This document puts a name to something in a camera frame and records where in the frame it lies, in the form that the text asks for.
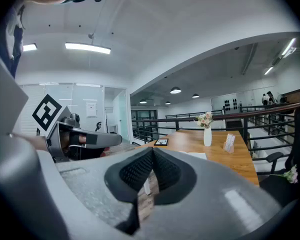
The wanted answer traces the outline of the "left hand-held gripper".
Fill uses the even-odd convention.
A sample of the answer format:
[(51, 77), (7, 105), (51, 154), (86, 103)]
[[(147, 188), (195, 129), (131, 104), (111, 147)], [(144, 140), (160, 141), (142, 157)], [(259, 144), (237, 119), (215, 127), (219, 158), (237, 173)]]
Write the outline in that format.
[(122, 136), (89, 131), (77, 127), (75, 115), (47, 94), (34, 110), (32, 117), (45, 137), (47, 150), (54, 162), (69, 161), (63, 149), (101, 149), (122, 143)]

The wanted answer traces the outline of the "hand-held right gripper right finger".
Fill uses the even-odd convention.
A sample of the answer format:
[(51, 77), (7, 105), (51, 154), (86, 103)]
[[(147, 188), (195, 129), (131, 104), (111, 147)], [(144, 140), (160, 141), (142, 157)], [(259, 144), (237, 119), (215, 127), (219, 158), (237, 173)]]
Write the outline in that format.
[(197, 183), (193, 167), (169, 154), (167, 149), (152, 149), (152, 170), (159, 189), (159, 194), (154, 197), (156, 206), (179, 203)]

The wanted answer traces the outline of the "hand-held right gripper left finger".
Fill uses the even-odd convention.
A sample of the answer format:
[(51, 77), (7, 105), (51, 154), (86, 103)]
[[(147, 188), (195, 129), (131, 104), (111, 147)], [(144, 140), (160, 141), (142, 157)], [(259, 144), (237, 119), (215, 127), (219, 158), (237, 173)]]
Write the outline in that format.
[(104, 183), (114, 198), (129, 205), (128, 215), (114, 228), (129, 236), (141, 232), (138, 194), (153, 169), (153, 148), (138, 148), (128, 158), (112, 164), (104, 174)]

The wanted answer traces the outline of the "person's left forearm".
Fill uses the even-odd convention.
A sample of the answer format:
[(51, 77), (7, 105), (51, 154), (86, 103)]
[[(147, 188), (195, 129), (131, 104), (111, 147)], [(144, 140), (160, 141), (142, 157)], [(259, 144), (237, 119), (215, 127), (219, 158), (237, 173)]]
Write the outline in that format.
[(41, 150), (48, 152), (48, 145), (47, 145), (47, 140), (44, 136), (40, 135), (23, 135), (23, 134), (17, 134), (17, 133), (9, 133), (8, 134), (10, 137), (17, 137), (17, 138), (22, 138), (32, 144), (32, 146), (36, 150)]

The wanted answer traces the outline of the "white paper notice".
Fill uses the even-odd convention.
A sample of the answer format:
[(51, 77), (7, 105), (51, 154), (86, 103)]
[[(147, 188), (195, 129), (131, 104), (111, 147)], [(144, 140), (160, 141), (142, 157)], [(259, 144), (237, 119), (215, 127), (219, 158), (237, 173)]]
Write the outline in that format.
[(97, 104), (95, 102), (86, 103), (86, 117), (92, 118), (97, 116)]

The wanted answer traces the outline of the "white vase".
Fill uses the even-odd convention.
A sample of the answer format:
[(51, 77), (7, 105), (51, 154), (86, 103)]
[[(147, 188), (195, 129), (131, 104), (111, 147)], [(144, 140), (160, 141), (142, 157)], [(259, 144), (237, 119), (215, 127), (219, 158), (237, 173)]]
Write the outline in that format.
[(204, 129), (204, 145), (206, 147), (210, 147), (212, 145), (212, 127), (211, 126), (207, 126)]

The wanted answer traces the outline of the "pink flower bouquet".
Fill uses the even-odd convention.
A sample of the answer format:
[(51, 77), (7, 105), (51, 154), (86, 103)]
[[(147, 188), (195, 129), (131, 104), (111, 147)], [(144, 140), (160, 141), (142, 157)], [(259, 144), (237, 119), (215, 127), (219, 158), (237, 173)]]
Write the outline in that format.
[(198, 127), (209, 129), (213, 122), (213, 115), (211, 111), (207, 111), (195, 117), (197, 119), (196, 124)]

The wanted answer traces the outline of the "rectangular ceiling panel light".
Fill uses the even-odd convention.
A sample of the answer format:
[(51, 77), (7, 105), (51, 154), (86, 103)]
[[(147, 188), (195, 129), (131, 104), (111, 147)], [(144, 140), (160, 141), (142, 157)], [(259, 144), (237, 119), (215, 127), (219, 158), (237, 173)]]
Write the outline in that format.
[(37, 49), (38, 48), (37, 48), (37, 45), (35, 43), (26, 44), (26, 45), (23, 45), (23, 47), (22, 47), (22, 50), (24, 52), (36, 51)]
[(107, 47), (101, 47), (92, 44), (84, 44), (84, 43), (72, 43), (66, 42), (65, 48), (68, 50), (79, 50), (79, 51), (89, 51), (95, 53), (102, 53), (109, 55), (111, 53), (111, 49)]

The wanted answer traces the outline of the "artificial flower sprig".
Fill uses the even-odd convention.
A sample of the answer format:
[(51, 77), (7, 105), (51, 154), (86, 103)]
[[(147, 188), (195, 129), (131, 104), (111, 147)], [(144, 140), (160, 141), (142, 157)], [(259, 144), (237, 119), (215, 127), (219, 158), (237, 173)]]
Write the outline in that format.
[(285, 178), (290, 184), (298, 183), (298, 168), (296, 164), (290, 170), (284, 173), (280, 173), (280, 174), (272, 173), (270, 175)]

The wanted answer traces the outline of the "person's navy white top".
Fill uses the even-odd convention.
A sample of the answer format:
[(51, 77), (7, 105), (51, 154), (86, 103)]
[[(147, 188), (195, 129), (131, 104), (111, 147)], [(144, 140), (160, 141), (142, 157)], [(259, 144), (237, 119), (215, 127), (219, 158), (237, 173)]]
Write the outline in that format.
[(16, 77), (18, 64), (23, 53), (24, 26), (22, 23), (25, 5), (13, 7), (6, 21), (6, 46), (8, 52), (7, 68), (13, 78)]

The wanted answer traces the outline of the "black deer picture frame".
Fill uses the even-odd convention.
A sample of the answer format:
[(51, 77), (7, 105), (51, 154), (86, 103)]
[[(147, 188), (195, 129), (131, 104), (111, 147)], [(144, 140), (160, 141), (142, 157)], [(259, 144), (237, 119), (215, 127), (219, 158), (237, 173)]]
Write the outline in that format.
[(155, 143), (153, 144), (154, 146), (167, 146), (169, 143), (169, 139), (168, 138), (160, 138), (158, 140), (155, 141)]

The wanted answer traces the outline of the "group of black wall items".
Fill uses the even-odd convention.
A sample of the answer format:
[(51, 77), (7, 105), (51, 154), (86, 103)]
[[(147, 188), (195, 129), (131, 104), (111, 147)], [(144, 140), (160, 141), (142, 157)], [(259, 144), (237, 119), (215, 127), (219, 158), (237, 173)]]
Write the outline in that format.
[(236, 98), (224, 100), (223, 111), (229, 113), (241, 113), (242, 102), (238, 101)]

